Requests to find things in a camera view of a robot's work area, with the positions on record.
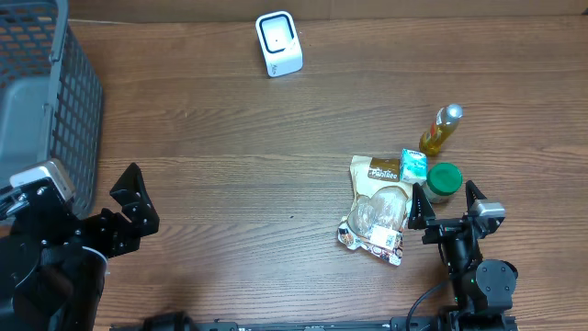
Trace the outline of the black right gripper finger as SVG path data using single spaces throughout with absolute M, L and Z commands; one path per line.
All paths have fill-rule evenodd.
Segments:
M 486 200 L 486 196 L 479 190 L 472 180 L 468 180 L 465 185 L 467 202 L 475 202 L 476 200 Z
M 414 183 L 408 228 L 412 230 L 423 230 L 434 220 L 435 212 L 430 201 L 424 194 L 423 187 L 419 183 Z

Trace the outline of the green lid jar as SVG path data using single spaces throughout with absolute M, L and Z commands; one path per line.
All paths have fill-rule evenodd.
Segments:
M 460 189 L 462 183 L 463 176 L 457 166 L 440 163 L 427 173 L 423 191 L 431 203 L 445 203 Z

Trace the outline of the brown nut pouch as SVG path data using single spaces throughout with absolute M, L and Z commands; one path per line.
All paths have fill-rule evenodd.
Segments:
M 351 231 L 372 245 L 395 248 L 413 193 L 400 181 L 400 160 L 354 155 L 350 174 L 355 199 L 346 222 Z

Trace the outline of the teal tissue pack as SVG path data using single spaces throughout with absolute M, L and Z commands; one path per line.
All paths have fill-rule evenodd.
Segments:
M 423 184 L 427 176 L 427 157 L 425 154 L 409 149 L 401 152 L 400 178 L 409 184 Z

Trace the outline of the yellow drink bottle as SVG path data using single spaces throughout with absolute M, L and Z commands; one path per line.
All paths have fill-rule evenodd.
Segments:
M 459 104 L 450 104 L 441 108 L 436 113 L 430 128 L 421 136 L 420 152 L 426 155 L 437 155 L 444 142 L 457 129 L 462 116 L 463 108 Z

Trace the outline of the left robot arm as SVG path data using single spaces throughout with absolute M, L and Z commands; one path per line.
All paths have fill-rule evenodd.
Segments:
M 1 239 L 1 327 L 4 330 L 90 330 L 107 264 L 139 249 L 160 218 L 141 169 L 130 164 L 110 190 L 119 212 L 78 218 L 75 188 L 52 158 L 9 178 L 1 217 L 13 219 Z

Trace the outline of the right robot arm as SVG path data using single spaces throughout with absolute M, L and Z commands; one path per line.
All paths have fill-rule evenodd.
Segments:
M 422 230 L 422 242 L 436 245 L 448 279 L 421 295 L 404 322 L 407 330 L 516 330 L 513 307 L 517 268 L 504 260 L 486 259 L 479 241 L 494 234 L 506 217 L 502 203 L 489 200 L 472 181 L 466 182 L 467 210 L 457 218 L 438 219 L 420 184 L 413 185 L 408 227 Z M 437 315 L 415 318 L 418 306 L 431 294 L 451 285 L 455 304 Z

